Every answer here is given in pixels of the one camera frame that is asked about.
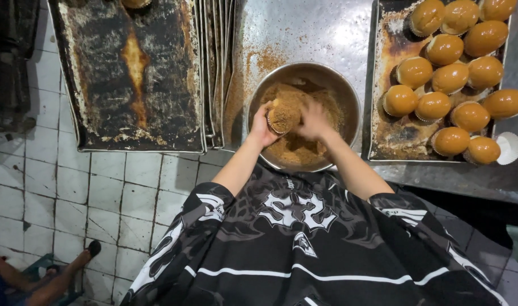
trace person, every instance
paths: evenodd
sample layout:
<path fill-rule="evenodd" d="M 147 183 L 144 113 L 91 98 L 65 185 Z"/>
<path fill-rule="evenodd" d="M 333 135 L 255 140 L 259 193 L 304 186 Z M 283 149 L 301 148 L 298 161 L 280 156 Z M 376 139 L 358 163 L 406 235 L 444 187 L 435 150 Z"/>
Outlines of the person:
<path fill-rule="evenodd" d="M 13 306 L 51 305 L 52 302 L 63 296 L 76 273 L 91 261 L 93 257 L 98 255 L 101 249 L 100 242 L 93 240 L 62 271 L 59 271 L 61 268 L 56 265 L 48 267 L 46 276 L 39 282 L 30 282 L 27 277 L 0 258 L 0 306 L 10 305 L 9 299 L 5 295 L 5 291 L 8 288 L 17 289 L 25 293 L 23 299 L 12 303 Z"/>
<path fill-rule="evenodd" d="M 126 293 L 136 305 L 506 305 L 411 194 L 395 194 L 309 102 L 296 132 L 328 172 L 256 164 L 276 141 L 253 118 L 242 146 L 197 185 Z"/>

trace hand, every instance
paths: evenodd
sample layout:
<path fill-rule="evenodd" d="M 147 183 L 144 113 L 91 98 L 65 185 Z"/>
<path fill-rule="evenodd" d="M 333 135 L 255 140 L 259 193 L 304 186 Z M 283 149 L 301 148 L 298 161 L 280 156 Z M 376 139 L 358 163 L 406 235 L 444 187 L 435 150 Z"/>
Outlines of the hand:
<path fill-rule="evenodd" d="M 261 145 L 261 149 L 271 145 L 278 139 L 279 136 L 272 133 L 268 128 L 267 113 L 268 107 L 272 105 L 272 101 L 263 104 L 253 116 L 253 125 L 251 126 L 250 134 L 248 138 Z"/>
<path fill-rule="evenodd" d="M 323 112 L 323 106 L 311 98 L 301 107 L 301 115 L 303 124 L 296 128 L 296 132 L 309 141 L 317 141 L 334 131 Z"/>

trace burnt baking tray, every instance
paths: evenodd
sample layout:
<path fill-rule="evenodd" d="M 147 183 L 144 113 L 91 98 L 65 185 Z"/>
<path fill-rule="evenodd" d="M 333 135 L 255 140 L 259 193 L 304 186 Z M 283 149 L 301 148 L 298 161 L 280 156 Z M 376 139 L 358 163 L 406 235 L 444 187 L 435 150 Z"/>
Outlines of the burnt baking tray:
<path fill-rule="evenodd" d="M 204 153 L 192 0 L 49 0 L 80 151 Z"/>
<path fill-rule="evenodd" d="M 448 119 L 433 124 L 425 124 L 412 113 L 402 118 L 394 118 L 382 107 L 385 92 L 398 84 L 394 76 L 397 65 L 406 58 L 424 56 L 423 51 L 432 39 L 419 38 L 408 27 L 408 17 L 420 1 L 378 0 L 377 14 L 372 23 L 376 26 L 374 42 L 374 75 L 371 95 L 371 147 L 368 159 L 371 161 L 417 161 L 417 162 L 464 162 L 461 156 L 446 158 L 435 153 L 430 145 L 431 136 L 439 129 L 449 126 Z M 493 56 L 504 65 L 506 44 L 494 52 Z M 460 61 L 471 59 L 463 55 Z M 450 96 L 452 108 L 465 101 L 480 101 L 491 92 L 500 89 L 501 84 L 482 92 L 464 87 Z M 418 96 L 432 91 L 430 82 L 415 90 Z M 473 135 L 491 137 L 494 121 Z"/>

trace black patterned cape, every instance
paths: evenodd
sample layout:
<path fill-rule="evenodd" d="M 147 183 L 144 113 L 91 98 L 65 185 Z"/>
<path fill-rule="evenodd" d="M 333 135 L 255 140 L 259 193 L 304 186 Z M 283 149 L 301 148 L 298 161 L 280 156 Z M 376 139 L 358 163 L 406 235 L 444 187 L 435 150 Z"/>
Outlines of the black patterned cape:
<path fill-rule="evenodd" d="M 260 165 L 237 198 L 199 184 L 121 305 L 507 305 L 418 198 L 341 186 Z"/>

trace forearm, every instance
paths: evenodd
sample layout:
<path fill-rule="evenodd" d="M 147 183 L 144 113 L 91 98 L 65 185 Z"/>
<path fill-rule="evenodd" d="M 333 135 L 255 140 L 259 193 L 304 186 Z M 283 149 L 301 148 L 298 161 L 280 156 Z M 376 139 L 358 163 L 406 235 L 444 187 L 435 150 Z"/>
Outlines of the forearm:
<path fill-rule="evenodd" d="M 364 200 L 377 193 L 393 193 L 384 179 L 353 152 L 336 131 L 324 133 L 321 142 L 334 159 L 348 191 Z"/>
<path fill-rule="evenodd" d="M 225 186 L 236 197 L 251 176 L 262 149 L 259 142 L 246 139 L 212 182 Z"/>

